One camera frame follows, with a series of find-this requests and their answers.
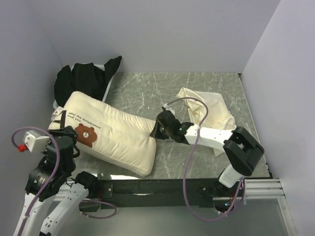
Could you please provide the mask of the cream bear print pillow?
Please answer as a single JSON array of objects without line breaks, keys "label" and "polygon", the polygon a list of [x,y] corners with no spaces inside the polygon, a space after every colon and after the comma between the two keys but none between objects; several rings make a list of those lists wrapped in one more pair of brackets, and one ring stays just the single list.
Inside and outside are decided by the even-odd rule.
[{"label": "cream bear print pillow", "polygon": [[148,176],[154,165],[155,121],[118,110],[82,92],[71,94],[52,114],[50,130],[72,127],[79,149],[93,157]]}]

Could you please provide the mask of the cream pillowcase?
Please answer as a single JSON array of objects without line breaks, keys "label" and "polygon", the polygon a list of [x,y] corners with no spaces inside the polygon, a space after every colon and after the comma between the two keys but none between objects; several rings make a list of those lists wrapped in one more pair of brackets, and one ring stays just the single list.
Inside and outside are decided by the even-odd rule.
[{"label": "cream pillowcase", "polygon": [[192,123],[218,130],[234,130],[236,128],[235,118],[228,110],[220,93],[181,88],[177,97],[190,98],[185,99],[185,104],[188,106],[189,118]]}]

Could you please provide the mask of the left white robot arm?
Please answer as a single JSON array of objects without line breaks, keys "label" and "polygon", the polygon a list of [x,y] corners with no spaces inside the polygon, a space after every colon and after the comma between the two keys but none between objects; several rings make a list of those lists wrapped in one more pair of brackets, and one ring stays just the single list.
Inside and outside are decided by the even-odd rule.
[{"label": "left white robot arm", "polygon": [[98,179],[87,172],[79,173],[66,196],[48,214],[61,186],[76,169],[74,159],[80,155],[76,146],[78,134],[71,126],[47,131],[28,126],[17,131],[25,131],[23,144],[18,145],[11,138],[17,150],[40,152],[43,157],[29,174],[23,210],[14,235],[55,236],[80,202],[98,193]]}]

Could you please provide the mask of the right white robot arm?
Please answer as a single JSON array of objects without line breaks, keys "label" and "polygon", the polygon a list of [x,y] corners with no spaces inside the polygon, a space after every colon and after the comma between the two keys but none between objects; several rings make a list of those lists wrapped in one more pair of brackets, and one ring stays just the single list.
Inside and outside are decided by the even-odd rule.
[{"label": "right white robot arm", "polygon": [[179,122],[170,111],[162,111],[150,136],[160,140],[172,139],[186,145],[198,144],[223,151],[230,164],[211,186],[215,196],[227,196],[242,177],[253,174],[264,154],[261,144],[243,127],[220,130],[200,127],[191,122]]}]

